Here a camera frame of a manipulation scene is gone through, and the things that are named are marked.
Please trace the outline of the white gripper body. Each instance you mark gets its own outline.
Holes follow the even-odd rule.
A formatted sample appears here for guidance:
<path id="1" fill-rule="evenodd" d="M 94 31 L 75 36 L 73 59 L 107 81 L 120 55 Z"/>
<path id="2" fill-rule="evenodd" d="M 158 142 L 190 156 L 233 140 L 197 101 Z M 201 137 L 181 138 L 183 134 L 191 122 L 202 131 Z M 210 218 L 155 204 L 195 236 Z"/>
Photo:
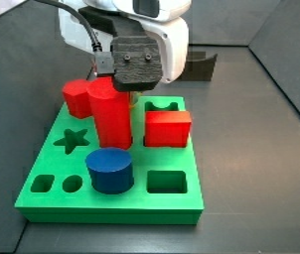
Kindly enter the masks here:
<path id="1" fill-rule="evenodd" d="M 162 64 L 160 82 L 170 83 L 182 74 L 187 55 L 189 27 L 181 15 L 190 8 L 191 0 L 60 0 L 76 11 L 83 7 L 103 14 L 120 14 L 140 23 L 144 33 L 156 41 Z M 83 25 L 65 10 L 59 10 L 60 31 L 68 45 L 91 53 L 90 38 Z M 102 49 L 110 50 L 112 32 L 92 28 Z"/>

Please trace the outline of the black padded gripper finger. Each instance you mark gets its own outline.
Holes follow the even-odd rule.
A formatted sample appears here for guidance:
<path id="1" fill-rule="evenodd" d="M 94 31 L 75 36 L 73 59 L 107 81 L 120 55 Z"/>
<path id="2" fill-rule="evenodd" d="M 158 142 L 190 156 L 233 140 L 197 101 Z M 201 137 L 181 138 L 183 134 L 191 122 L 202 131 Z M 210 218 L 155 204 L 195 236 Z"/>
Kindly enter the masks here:
<path id="1" fill-rule="evenodd" d="M 138 21 L 92 7 L 79 9 L 90 26 L 112 36 L 106 50 L 94 53 L 96 76 L 111 76 L 122 92 L 151 90 L 163 71 L 156 41 Z"/>

